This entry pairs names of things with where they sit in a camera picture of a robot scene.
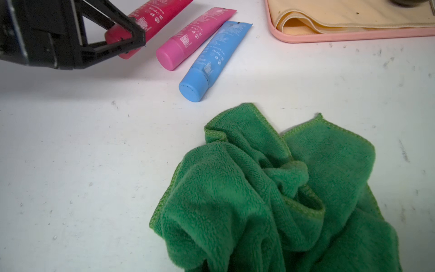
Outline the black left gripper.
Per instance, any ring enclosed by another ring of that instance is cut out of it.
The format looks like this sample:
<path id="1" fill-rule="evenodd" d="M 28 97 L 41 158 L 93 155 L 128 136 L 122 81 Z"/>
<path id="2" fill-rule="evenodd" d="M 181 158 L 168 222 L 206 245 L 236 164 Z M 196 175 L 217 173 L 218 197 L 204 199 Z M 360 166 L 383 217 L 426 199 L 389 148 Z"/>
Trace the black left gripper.
<path id="1" fill-rule="evenodd" d="M 88 44 L 83 17 L 131 38 Z M 146 45 L 146 32 L 110 1 L 1 1 L 1 60 L 24 66 L 89 68 Z"/>

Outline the light pink toothpaste tube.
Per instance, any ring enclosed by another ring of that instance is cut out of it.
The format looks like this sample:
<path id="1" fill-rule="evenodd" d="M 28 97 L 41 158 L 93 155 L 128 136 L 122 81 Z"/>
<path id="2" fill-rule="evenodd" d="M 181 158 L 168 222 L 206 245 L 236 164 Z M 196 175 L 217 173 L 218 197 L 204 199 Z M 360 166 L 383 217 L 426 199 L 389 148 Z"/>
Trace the light pink toothpaste tube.
<path id="1" fill-rule="evenodd" d="M 163 68 L 173 71 L 193 54 L 237 11 L 213 7 L 169 38 L 156 50 Z"/>

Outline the light blue toothpaste tube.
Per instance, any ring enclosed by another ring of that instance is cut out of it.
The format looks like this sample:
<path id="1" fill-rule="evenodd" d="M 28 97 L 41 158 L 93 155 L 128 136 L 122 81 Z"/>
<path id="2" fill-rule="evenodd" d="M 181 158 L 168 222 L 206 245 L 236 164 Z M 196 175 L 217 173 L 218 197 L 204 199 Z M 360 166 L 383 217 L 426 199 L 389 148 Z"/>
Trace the light blue toothpaste tube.
<path id="1" fill-rule="evenodd" d="M 180 82 L 179 90 L 184 98 L 201 101 L 251 27 L 250 23 L 227 21 L 219 28 Z"/>

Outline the green microfibre cloth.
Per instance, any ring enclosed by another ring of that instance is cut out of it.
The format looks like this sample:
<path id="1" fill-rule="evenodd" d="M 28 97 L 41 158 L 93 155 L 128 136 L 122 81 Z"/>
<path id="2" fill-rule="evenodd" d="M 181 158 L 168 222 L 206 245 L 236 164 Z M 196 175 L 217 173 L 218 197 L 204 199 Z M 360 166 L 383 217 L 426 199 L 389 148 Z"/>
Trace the green microfibre cloth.
<path id="1" fill-rule="evenodd" d="M 177 166 L 150 228 L 187 272 L 399 272 L 363 137 L 321 114 L 278 134 L 252 103 L 222 112 Z"/>

